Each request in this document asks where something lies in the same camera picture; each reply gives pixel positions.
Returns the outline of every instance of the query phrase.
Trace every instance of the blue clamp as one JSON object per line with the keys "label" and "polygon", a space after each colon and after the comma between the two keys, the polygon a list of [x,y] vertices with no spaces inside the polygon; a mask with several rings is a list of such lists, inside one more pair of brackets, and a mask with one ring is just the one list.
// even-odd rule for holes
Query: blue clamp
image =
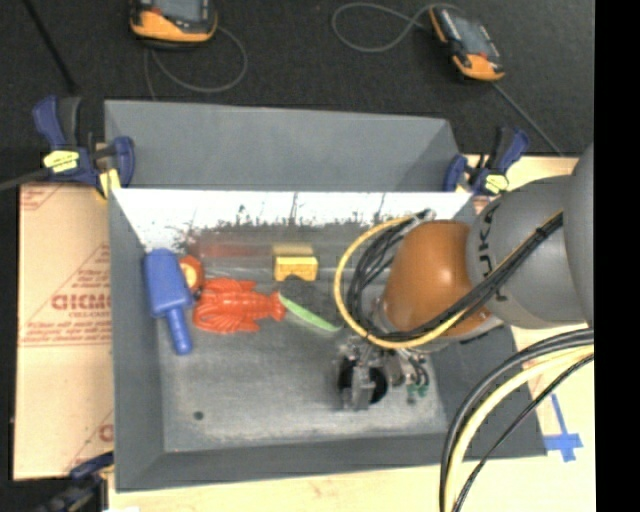
{"label": "blue clamp", "polygon": [[473,195],[496,196],[509,186],[507,171],[529,147],[527,134],[515,127],[500,127],[494,147],[485,159],[480,158],[475,168],[463,155],[455,155],[445,172],[442,189],[454,192],[458,186]]}
{"label": "blue clamp", "polygon": [[48,171],[46,179],[86,183],[105,194],[100,180],[103,171],[96,168],[95,162],[100,158],[114,157],[120,185],[126,187],[131,182],[135,167],[133,140],[125,136],[116,137],[106,148],[94,152],[78,146],[75,132],[79,105],[80,98],[58,101],[52,95],[39,101],[32,110],[36,130],[47,140],[51,150],[44,159]]}

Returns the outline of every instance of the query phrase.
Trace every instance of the wire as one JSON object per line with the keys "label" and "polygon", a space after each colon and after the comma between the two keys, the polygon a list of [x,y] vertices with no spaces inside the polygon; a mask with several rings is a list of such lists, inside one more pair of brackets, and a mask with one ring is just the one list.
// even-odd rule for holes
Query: wire
{"label": "wire", "polygon": [[388,348],[388,349],[411,348],[411,347],[416,347],[418,345],[423,345],[423,344],[431,341],[432,339],[438,337],[443,332],[445,332],[464,313],[464,311],[461,311],[461,312],[459,312],[459,313],[457,313],[455,315],[452,315],[451,318],[449,318],[449,320],[443,322],[439,327],[433,329],[432,331],[430,331],[428,333],[423,334],[422,336],[418,336],[416,338],[413,338],[411,340],[404,341],[404,342],[393,342],[393,341],[388,341],[388,340],[379,338],[379,337],[367,332],[366,329],[361,327],[353,319],[353,317],[351,316],[349,311],[347,311],[345,303],[344,303],[344,301],[342,299],[342,293],[340,291],[340,286],[341,286],[341,283],[342,283],[342,274],[344,272],[344,268],[345,268],[347,262],[349,261],[349,259],[351,258],[352,254],[356,251],[356,249],[362,243],[364,243],[366,240],[368,240],[369,238],[371,238],[375,234],[379,233],[380,231],[383,231],[384,229],[387,229],[388,227],[393,226],[395,224],[400,224],[401,222],[404,222],[404,221],[410,221],[413,218],[414,217],[412,215],[409,215],[407,217],[400,217],[400,218],[397,218],[397,219],[392,219],[392,220],[383,222],[381,224],[378,224],[377,226],[371,228],[369,231],[367,231],[367,232],[363,233],[362,235],[360,235],[347,248],[347,250],[343,254],[342,258],[338,262],[338,266],[336,268],[336,273],[335,273],[335,276],[334,276],[333,295],[334,295],[334,298],[335,298],[335,301],[336,301],[336,305],[338,306],[338,310],[340,311],[340,314],[342,315],[342,317],[345,319],[347,324],[349,324],[349,326],[357,334],[359,334],[361,337],[365,338],[366,340],[369,340],[372,343],[374,343],[374,344],[376,344],[376,345],[378,345],[380,347],[383,347],[383,348]]}
{"label": "wire", "polygon": [[518,389],[522,384],[531,380],[538,375],[541,375],[549,370],[556,369],[558,367],[566,367],[567,364],[574,364],[583,357],[593,354],[593,347],[584,347],[580,349],[570,349],[568,352],[560,355],[553,356],[549,359],[538,363],[534,366],[523,370],[502,384],[496,391],[494,391],[489,397],[482,403],[482,405],[472,414],[469,418],[464,430],[460,434],[460,438],[456,443],[456,446],[451,455],[451,462],[447,473],[447,480],[445,485],[445,511],[452,510],[456,496],[454,494],[454,486],[456,483],[456,474],[459,471],[459,466],[462,463],[464,454],[467,451],[471,439],[475,435],[476,431],[486,421],[487,416],[496,408],[496,406],[504,400],[509,394]]}
{"label": "wire", "polygon": [[[425,27],[422,23],[419,23],[418,19],[425,12],[427,12],[429,9],[431,9],[432,7],[448,7],[450,9],[457,9],[457,10],[461,11],[461,9],[459,7],[457,7],[457,6],[455,6],[455,5],[449,5],[449,4],[427,4],[424,7],[422,7],[420,10],[418,10],[418,12],[416,12],[413,16],[406,16],[405,14],[402,14],[401,12],[395,11],[395,10],[390,9],[388,7],[385,7],[383,5],[372,4],[372,3],[367,3],[367,2],[352,2],[352,3],[349,3],[349,4],[345,4],[345,5],[341,6],[341,7],[338,7],[333,12],[333,15],[331,16],[331,28],[333,29],[333,32],[338,37],[338,39],[340,39],[340,41],[342,41],[345,45],[347,45],[352,50],[356,50],[356,51],[363,52],[363,53],[381,53],[381,52],[386,52],[386,51],[391,50],[392,48],[396,47],[405,37],[407,37],[407,35],[409,34],[409,32],[411,31],[411,29],[413,28],[414,25],[416,27],[418,27],[418,28],[423,29],[423,30],[427,30],[427,27]],[[406,24],[405,28],[402,29],[400,34],[395,39],[393,39],[391,42],[389,42],[387,44],[384,44],[382,46],[360,46],[360,45],[354,44],[351,41],[349,41],[338,30],[338,16],[342,12],[344,12],[346,10],[349,10],[349,9],[354,9],[354,8],[371,9],[371,10],[374,10],[374,11],[384,12],[384,13],[390,14],[392,16],[395,16],[397,18],[400,18],[402,20],[406,20],[408,23]]]}
{"label": "wire", "polygon": [[522,422],[529,417],[529,415],[536,410],[536,408],[542,403],[542,401],[549,396],[562,382],[564,382],[569,376],[574,374],[580,368],[585,366],[588,363],[591,363],[594,360],[594,355],[590,355],[581,359],[573,366],[569,367],[567,370],[562,372],[556,379],[549,384],[513,421],[511,425],[505,430],[505,432],[500,436],[500,438],[495,442],[495,444],[487,451],[487,453],[482,457],[480,462],[473,469],[467,481],[464,483],[464,486],[460,490],[460,494],[458,495],[458,499],[455,502],[452,512],[459,512],[464,504],[464,501],[471,490],[471,486],[473,485],[475,479],[480,474],[480,471],[485,466],[489,457],[493,454],[493,452],[499,448],[502,443],[504,443],[509,436],[522,424]]}
{"label": "wire", "polygon": [[[363,53],[386,52],[395,48],[398,44],[400,44],[414,26],[426,31],[427,27],[425,27],[422,23],[419,23],[417,20],[418,18],[420,18],[420,16],[422,16],[426,11],[428,11],[432,7],[445,7],[449,9],[456,9],[464,14],[464,11],[460,7],[456,5],[450,5],[450,4],[440,4],[440,3],[427,4],[421,9],[419,9],[416,12],[416,14],[414,14],[413,16],[407,16],[401,12],[395,11],[393,9],[390,9],[382,5],[367,3],[367,2],[352,2],[352,3],[345,4],[334,11],[333,15],[331,16],[331,28],[333,29],[333,32],[338,37],[338,39],[340,39],[340,41],[342,41],[346,46],[348,46],[352,50],[356,50]],[[366,8],[366,9],[384,12],[392,16],[395,16],[397,18],[406,20],[407,25],[395,39],[393,39],[391,42],[387,44],[384,44],[382,46],[373,46],[373,47],[357,45],[349,41],[345,36],[343,36],[338,30],[338,26],[337,26],[338,15],[340,15],[343,11],[354,9],[354,8]],[[522,116],[523,119],[525,119],[531,125],[531,127],[536,131],[536,133],[540,135],[542,139],[544,139],[544,141],[553,149],[553,151],[555,151],[559,156],[564,156],[562,151],[558,148],[556,144],[553,143],[553,141],[547,136],[547,134],[542,130],[542,128],[540,128],[537,125],[537,123],[531,118],[531,116],[529,116],[511,97],[507,95],[504,89],[498,86],[495,82],[491,82],[491,85],[503,97],[503,99],[507,102],[507,104],[511,106],[518,114],[520,114],[520,116]]]}
{"label": "wire", "polygon": [[444,442],[442,450],[442,459],[440,464],[440,510],[445,511],[444,490],[447,483],[447,475],[449,474],[449,464],[451,454],[459,439],[459,433],[466,423],[467,416],[482,401],[483,397],[492,389],[495,389],[497,382],[506,374],[521,365],[526,364],[536,358],[553,354],[558,350],[568,348],[578,348],[593,344],[594,332],[593,328],[577,329],[567,333],[558,334],[546,338],[542,341],[514,354],[493,371],[489,372],[485,378],[472,389],[467,397],[463,400],[458,408],[455,417],[450,423],[449,431]]}
{"label": "wire", "polygon": [[150,71],[149,71],[149,55],[153,59],[153,62],[155,63],[155,65],[158,66],[160,71],[169,80],[171,80],[175,84],[179,85],[180,87],[182,87],[184,89],[187,89],[189,91],[192,91],[192,92],[197,92],[197,93],[201,93],[201,94],[216,94],[216,93],[228,91],[229,89],[232,89],[233,87],[235,87],[236,85],[238,85],[242,81],[242,79],[247,74],[247,70],[249,68],[249,57],[247,55],[247,51],[246,51],[244,45],[242,44],[242,42],[236,36],[234,36],[229,30],[225,29],[224,27],[220,27],[220,26],[218,26],[218,30],[220,32],[222,32],[223,34],[225,34],[229,39],[231,39],[231,41],[233,41],[233,43],[238,47],[238,49],[240,50],[240,53],[242,54],[242,69],[240,70],[240,73],[238,74],[238,76],[236,76],[236,78],[234,78],[230,82],[228,82],[226,84],[223,84],[223,85],[220,85],[220,86],[216,86],[216,87],[203,87],[203,86],[199,86],[199,85],[190,84],[188,82],[185,82],[185,81],[181,80],[180,78],[175,76],[173,73],[171,73],[171,71],[169,71],[167,69],[167,67],[164,65],[164,63],[160,60],[160,57],[158,57],[157,52],[155,50],[153,50],[151,48],[145,48],[145,52],[144,52],[144,76],[145,76],[145,82],[147,83],[147,88],[149,89],[149,93],[150,93],[151,98],[153,100],[156,100],[157,97],[156,97],[156,93],[155,93],[155,90],[153,88],[153,85],[151,83],[151,74],[150,74]]}
{"label": "wire", "polygon": [[[333,294],[338,310],[346,323],[361,337],[387,349],[412,348],[424,345],[437,338],[459,321],[464,320],[483,304],[488,302],[504,282],[513,275],[525,259],[556,229],[562,226],[562,211],[556,212],[542,226],[536,228],[519,246],[517,246],[496,268],[469,293],[460,298],[455,304],[437,315],[435,318],[409,331],[385,332],[370,321],[363,314],[360,298],[366,285],[377,276],[380,269],[368,267],[371,261],[384,261],[389,265],[392,258],[384,259],[384,252],[389,246],[397,243],[407,229],[416,220],[421,221],[425,212],[414,216],[400,217],[379,224],[360,235],[345,251],[338,262],[334,276]],[[347,262],[355,251],[370,238],[383,232],[372,245],[363,253],[356,265],[353,278],[349,285],[346,301],[342,298],[342,274]]]}

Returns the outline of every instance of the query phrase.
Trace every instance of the blue plastic toy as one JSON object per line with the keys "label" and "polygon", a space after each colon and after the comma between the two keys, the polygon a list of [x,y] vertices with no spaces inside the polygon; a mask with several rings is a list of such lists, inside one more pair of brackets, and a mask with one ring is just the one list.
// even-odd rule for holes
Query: blue plastic toy
{"label": "blue plastic toy", "polygon": [[169,249],[154,249],[143,262],[147,296],[154,318],[166,317],[178,355],[191,352],[193,345],[184,309],[193,306],[193,296],[177,256]]}

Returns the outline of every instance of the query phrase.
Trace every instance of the yellow cable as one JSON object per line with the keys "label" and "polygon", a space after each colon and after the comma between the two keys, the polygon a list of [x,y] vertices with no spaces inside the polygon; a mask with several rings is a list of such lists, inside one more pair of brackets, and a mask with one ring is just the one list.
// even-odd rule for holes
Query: yellow cable
{"label": "yellow cable", "polygon": [[426,334],[423,334],[411,340],[396,342],[396,341],[383,340],[381,338],[378,338],[377,336],[374,336],[373,334],[369,334],[366,329],[364,329],[360,324],[358,324],[354,320],[354,318],[349,314],[349,311],[347,311],[347,307],[345,306],[344,300],[342,299],[342,292],[340,290],[340,286],[342,284],[342,273],[344,272],[344,268],[346,267],[347,262],[349,261],[353,253],[364,242],[366,242],[369,238],[376,235],[380,231],[383,231],[391,226],[395,226],[396,224],[400,224],[401,222],[404,222],[412,218],[413,218],[413,215],[408,215],[405,217],[398,217],[397,219],[388,220],[386,222],[378,224],[377,226],[374,226],[369,231],[366,231],[365,233],[360,235],[358,238],[356,238],[355,241],[347,248],[345,253],[342,255],[342,258],[340,258],[340,261],[338,262],[338,266],[336,267],[336,274],[333,280],[333,296],[335,298],[336,305],[338,306],[338,310],[340,311],[340,314],[345,319],[347,324],[357,334],[359,334],[366,340],[369,340],[372,343],[383,348],[400,349],[400,348],[411,348],[411,347],[416,347],[418,345],[423,345],[431,341],[432,339],[440,336],[440,334],[442,334],[447,329],[449,329],[449,327],[451,327],[451,325],[453,325],[458,320],[458,318],[460,318],[464,314],[464,311],[460,311],[455,315],[453,315],[451,318],[449,318],[446,322],[443,322],[440,326],[427,332]]}
{"label": "yellow cable", "polygon": [[534,366],[518,373],[489,395],[476,412],[474,412],[474,414],[469,418],[469,421],[460,433],[456,446],[451,453],[451,462],[449,464],[449,471],[447,472],[447,484],[445,487],[445,510],[453,510],[455,501],[458,497],[458,492],[455,492],[456,481],[458,480],[457,472],[462,464],[467,448],[471,443],[471,439],[491,411],[495,409],[495,407],[502,402],[506,396],[518,389],[528,380],[558,367],[569,367],[584,357],[593,354],[593,351],[594,349],[592,346],[577,349],[573,348],[562,351],[560,355],[553,354],[546,356],[544,359],[540,358],[541,362],[538,362]]}

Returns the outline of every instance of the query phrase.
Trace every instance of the yellow block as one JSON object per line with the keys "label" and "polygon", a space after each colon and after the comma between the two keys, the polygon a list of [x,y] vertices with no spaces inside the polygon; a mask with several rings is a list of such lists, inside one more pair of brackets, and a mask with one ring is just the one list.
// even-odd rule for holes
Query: yellow block
{"label": "yellow block", "polygon": [[290,275],[314,281],[318,275],[318,260],[315,256],[276,256],[273,275],[276,281],[284,281]]}

